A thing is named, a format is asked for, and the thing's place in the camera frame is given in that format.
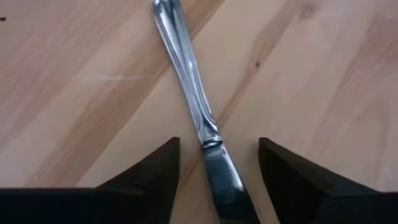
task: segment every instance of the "wooden surface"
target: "wooden surface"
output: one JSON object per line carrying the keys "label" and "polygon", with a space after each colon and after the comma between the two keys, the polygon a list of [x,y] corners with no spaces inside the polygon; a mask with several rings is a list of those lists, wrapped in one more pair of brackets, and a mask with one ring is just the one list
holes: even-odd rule
{"label": "wooden surface", "polygon": [[[264,223],[257,139],[398,190],[398,1],[184,0],[203,84]],[[2,0],[0,186],[94,187],[172,136],[172,223],[216,223],[150,0]]]}

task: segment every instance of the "wood knot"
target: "wood knot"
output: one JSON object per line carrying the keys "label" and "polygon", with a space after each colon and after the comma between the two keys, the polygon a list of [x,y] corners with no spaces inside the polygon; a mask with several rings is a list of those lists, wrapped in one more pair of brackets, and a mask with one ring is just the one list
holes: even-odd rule
{"label": "wood knot", "polygon": [[301,7],[298,17],[300,19],[306,19],[306,18],[312,17],[314,12],[315,12],[315,4],[308,3],[308,4],[305,4],[303,7]]}

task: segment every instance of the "wooden table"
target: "wooden table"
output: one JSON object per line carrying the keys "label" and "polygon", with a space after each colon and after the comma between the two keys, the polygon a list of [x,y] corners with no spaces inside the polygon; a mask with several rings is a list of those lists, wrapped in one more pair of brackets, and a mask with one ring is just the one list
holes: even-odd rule
{"label": "wooden table", "polygon": [[[184,0],[203,84],[264,223],[257,140],[398,190],[398,1]],[[150,0],[0,1],[0,186],[96,186],[182,138],[172,223],[216,223]]]}

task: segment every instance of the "black plastic piece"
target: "black plastic piece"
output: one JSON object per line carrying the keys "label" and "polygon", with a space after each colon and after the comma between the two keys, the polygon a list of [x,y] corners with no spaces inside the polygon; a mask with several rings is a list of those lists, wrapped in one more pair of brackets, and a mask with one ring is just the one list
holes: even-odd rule
{"label": "black plastic piece", "polygon": [[168,223],[179,169],[172,138],[95,189],[2,189],[0,223]]}
{"label": "black plastic piece", "polygon": [[281,224],[398,223],[398,193],[381,193],[329,171],[267,138],[262,178]]}

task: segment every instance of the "silver knife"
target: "silver knife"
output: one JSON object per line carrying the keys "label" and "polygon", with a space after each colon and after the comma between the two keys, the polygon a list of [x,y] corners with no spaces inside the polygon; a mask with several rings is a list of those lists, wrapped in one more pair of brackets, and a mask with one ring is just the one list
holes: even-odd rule
{"label": "silver knife", "polygon": [[152,0],[152,10],[197,130],[220,223],[260,223],[211,115],[180,1]]}

